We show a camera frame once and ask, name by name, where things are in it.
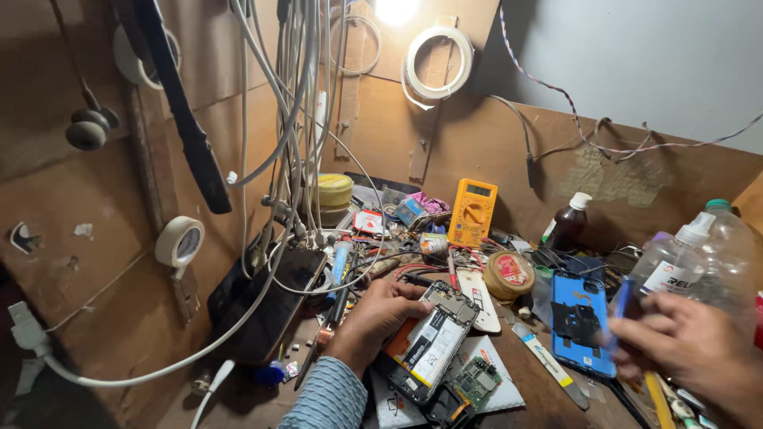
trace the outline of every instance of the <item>glowing bulb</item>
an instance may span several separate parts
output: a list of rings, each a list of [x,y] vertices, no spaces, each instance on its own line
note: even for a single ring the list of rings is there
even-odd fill
[[[387,25],[402,25],[416,14],[419,0],[378,0],[376,17]]]

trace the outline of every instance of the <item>wired earphone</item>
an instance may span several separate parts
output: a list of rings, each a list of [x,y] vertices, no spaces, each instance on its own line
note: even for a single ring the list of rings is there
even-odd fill
[[[66,129],[66,139],[69,144],[79,150],[96,150],[106,144],[108,132],[119,126],[119,117],[113,110],[98,103],[95,94],[88,87],[82,71],[79,69],[77,59],[74,55],[72,42],[69,39],[69,32],[63,23],[63,15],[58,6],[57,0],[50,0],[50,6],[53,8],[53,14],[56,15],[56,22],[63,38],[63,43],[69,51],[69,58],[72,61],[74,73],[77,75],[79,85],[82,87],[82,97],[85,99],[88,108],[83,108],[72,113],[72,124]]]

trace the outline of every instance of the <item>white wall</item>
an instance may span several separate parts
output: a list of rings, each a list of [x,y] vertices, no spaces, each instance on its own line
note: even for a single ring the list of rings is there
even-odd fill
[[[522,67],[564,88],[583,116],[706,141],[763,109],[760,0],[526,0],[504,11]],[[562,94],[509,72],[509,96],[570,111]],[[763,154],[763,120],[725,145]]]

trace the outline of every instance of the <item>yellow multimeter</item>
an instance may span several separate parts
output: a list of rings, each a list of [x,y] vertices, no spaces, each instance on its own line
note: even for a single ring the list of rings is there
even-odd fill
[[[450,219],[448,241],[462,246],[479,247],[488,236],[498,187],[471,179],[461,179],[456,206]]]

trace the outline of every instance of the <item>light blue sleeve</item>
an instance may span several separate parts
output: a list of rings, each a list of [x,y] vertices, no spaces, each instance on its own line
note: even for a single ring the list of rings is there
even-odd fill
[[[357,429],[367,399],[368,391],[347,365],[322,356],[277,429]]]

